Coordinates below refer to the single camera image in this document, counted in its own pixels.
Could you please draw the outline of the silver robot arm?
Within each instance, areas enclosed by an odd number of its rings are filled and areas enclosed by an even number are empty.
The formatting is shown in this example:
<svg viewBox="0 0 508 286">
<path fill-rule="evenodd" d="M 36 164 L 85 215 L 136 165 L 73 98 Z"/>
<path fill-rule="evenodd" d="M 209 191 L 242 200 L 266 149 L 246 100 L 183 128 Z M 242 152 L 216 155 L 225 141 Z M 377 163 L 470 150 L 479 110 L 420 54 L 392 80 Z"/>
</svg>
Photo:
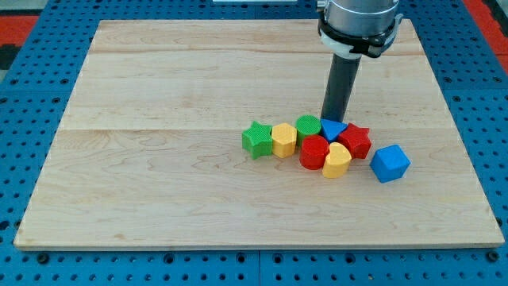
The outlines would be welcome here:
<svg viewBox="0 0 508 286">
<path fill-rule="evenodd" d="M 317 2 L 321 42 L 335 56 L 358 60 L 380 57 L 398 34 L 399 0 L 321 0 Z"/>
</svg>

